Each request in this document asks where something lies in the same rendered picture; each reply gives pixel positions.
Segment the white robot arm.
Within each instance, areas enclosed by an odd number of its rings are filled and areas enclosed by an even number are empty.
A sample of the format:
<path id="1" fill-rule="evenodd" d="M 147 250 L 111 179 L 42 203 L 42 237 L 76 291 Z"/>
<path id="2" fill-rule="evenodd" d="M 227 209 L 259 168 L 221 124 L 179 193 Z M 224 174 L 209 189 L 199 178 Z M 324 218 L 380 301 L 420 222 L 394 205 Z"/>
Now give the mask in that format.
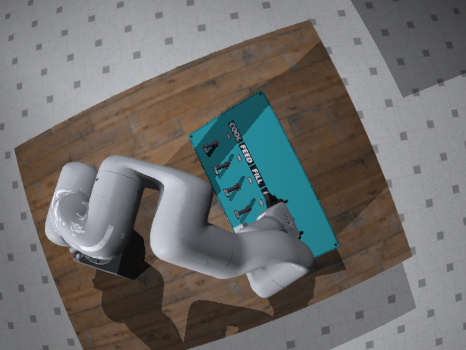
<path id="1" fill-rule="evenodd" d="M 45 233 L 53 243 L 70 247 L 71 254 L 80 251 L 77 259 L 85 256 L 106 264 L 118 257 L 130 240 L 143 191 L 150 188 L 160 191 L 150 245 L 161 260 L 220 279 L 247 274 L 251 288 L 263 298 L 284 289 L 314 265 L 310 248 L 286 233 L 273 216 L 249 225 L 245 222 L 233 228 L 235 233 L 209 223 L 213 188 L 190 173 L 113 155 L 99 171 L 69 162 L 61 174 Z"/>

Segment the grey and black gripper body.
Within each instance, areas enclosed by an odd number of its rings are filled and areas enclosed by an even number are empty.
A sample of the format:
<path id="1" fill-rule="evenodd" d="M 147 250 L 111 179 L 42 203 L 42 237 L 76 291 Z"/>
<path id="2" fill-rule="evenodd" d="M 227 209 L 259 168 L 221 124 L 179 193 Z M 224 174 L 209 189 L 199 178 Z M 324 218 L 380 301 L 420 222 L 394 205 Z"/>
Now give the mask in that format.
<path id="1" fill-rule="evenodd" d="M 286 206 L 285 203 L 283 202 L 280 202 L 280 203 L 277 203 L 275 205 L 273 205 L 272 207 L 266 209 L 265 211 L 263 211 L 257 218 L 257 220 L 259 220 L 260 218 L 262 217 L 265 217 L 265 216 L 273 216 L 277 219 L 279 219 L 283 225 L 285 225 L 285 231 L 287 230 L 286 233 L 288 234 L 291 234 L 293 236 L 295 236 L 296 238 L 299 239 L 300 237 L 300 233 L 299 233 L 299 230 L 292 218 L 292 215 L 288 209 L 288 207 Z M 256 220 L 256 221 L 257 221 Z"/>

